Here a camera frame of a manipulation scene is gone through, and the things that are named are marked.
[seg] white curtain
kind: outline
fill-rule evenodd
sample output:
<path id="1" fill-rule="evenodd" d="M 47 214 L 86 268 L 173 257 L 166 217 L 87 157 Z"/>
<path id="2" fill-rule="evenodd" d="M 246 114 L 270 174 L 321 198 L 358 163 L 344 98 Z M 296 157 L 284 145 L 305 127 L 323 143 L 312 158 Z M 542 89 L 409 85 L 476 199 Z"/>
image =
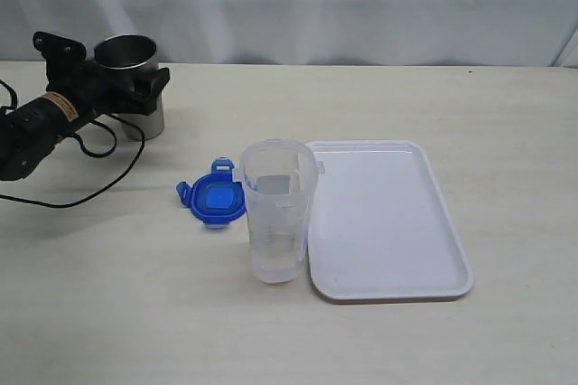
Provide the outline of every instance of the white curtain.
<path id="1" fill-rule="evenodd" d="M 0 59 L 34 31 L 144 33 L 162 61 L 578 65 L 578 0 L 0 0 Z"/>

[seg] blue lid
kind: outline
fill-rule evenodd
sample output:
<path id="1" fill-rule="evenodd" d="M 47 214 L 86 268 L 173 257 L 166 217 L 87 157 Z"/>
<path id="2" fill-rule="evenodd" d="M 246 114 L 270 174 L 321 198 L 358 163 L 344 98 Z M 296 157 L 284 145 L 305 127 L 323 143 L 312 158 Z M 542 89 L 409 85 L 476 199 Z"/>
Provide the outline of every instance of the blue lid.
<path id="1" fill-rule="evenodd" d="M 223 227 L 245 213 L 245 194 L 241 182 L 233 182 L 235 166 L 226 157 L 216 159 L 210 174 L 202 176 L 192 187 L 177 184 L 183 205 L 209 226 Z"/>

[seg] white table surface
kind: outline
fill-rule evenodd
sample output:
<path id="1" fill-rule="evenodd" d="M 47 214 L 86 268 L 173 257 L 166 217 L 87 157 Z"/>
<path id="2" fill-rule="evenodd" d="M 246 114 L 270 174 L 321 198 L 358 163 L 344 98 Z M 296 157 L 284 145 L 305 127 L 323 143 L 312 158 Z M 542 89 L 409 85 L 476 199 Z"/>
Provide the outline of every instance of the white table surface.
<path id="1" fill-rule="evenodd" d="M 3 62 L 0 78 L 27 100 L 43 67 Z M 578 384 L 577 70 L 171 69 L 167 128 L 113 191 L 67 211 L 0 202 L 0 383 Z M 258 282 L 246 221 L 211 233 L 174 186 L 270 137 L 420 144 L 473 291 L 339 306 L 305 274 Z M 97 161 L 65 142 L 0 191 L 78 198 L 135 149 Z"/>

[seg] metal cup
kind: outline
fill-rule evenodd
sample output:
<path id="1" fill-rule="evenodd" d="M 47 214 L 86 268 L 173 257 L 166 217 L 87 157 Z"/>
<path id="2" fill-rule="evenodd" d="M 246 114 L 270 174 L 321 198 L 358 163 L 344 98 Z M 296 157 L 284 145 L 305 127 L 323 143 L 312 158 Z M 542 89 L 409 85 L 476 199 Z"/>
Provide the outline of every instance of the metal cup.
<path id="1" fill-rule="evenodd" d="M 156 43 L 152 39 L 139 34 L 123 34 L 99 43 L 94 48 L 94 61 L 129 84 L 135 76 L 159 69 L 156 53 Z M 143 129 L 145 139 L 159 136 L 164 131 L 162 95 L 157 99 L 156 111 L 150 116 L 121 114 L 120 117 Z M 128 139 L 140 141 L 141 136 L 133 127 L 123 124 L 122 128 Z"/>

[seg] white plastic tray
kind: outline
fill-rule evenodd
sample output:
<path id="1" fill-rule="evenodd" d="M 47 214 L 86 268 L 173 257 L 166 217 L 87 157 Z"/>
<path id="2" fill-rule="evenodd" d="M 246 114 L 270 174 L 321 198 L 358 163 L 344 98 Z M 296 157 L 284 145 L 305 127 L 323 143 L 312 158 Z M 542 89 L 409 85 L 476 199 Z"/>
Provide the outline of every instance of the white plastic tray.
<path id="1" fill-rule="evenodd" d="M 457 298 L 473 274 L 424 150 L 325 141 L 309 229 L 312 282 L 334 301 Z"/>

